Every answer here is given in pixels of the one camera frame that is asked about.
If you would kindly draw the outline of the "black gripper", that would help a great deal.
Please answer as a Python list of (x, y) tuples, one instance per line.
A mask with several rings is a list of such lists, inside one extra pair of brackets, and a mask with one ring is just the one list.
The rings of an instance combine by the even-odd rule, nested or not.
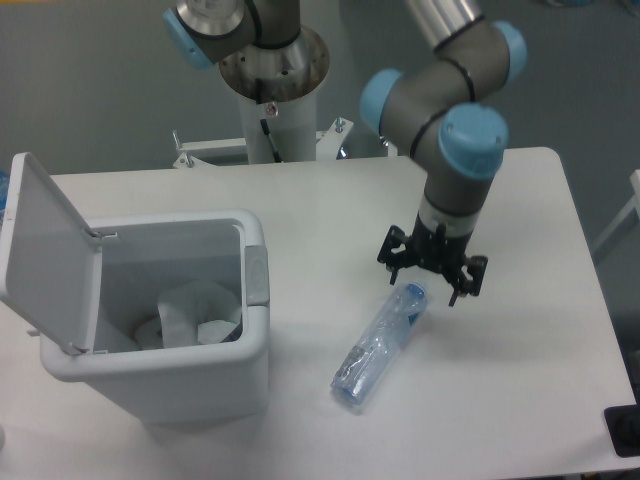
[(389, 283), (394, 285), (399, 271), (413, 266), (442, 275), (452, 286), (448, 305), (457, 299), (480, 294), (488, 258), (484, 255), (468, 257), (466, 247), (471, 234), (449, 237), (446, 227), (427, 227), (417, 217), (411, 236), (396, 225), (391, 225), (379, 250), (377, 262), (390, 273)]

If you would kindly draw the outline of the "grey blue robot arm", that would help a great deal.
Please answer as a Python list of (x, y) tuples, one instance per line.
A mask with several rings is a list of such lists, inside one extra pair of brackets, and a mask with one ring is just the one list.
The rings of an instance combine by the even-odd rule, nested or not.
[[(444, 277), (453, 297), (480, 293), (487, 260), (466, 248), (502, 165), (509, 132), (483, 100), (524, 69), (527, 47), (474, 1), (413, 1), (410, 11), (435, 62), (415, 75), (386, 69), (360, 98), (363, 122), (426, 171), (411, 233), (391, 227), (378, 260), (391, 274), (419, 267)], [(248, 159), (316, 158), (312, 102), (330, 56), (301, 21), (296, 1), (179, 1), (166, 10), (169, 36), (197, 69), (217, 67), (239, 97)]]

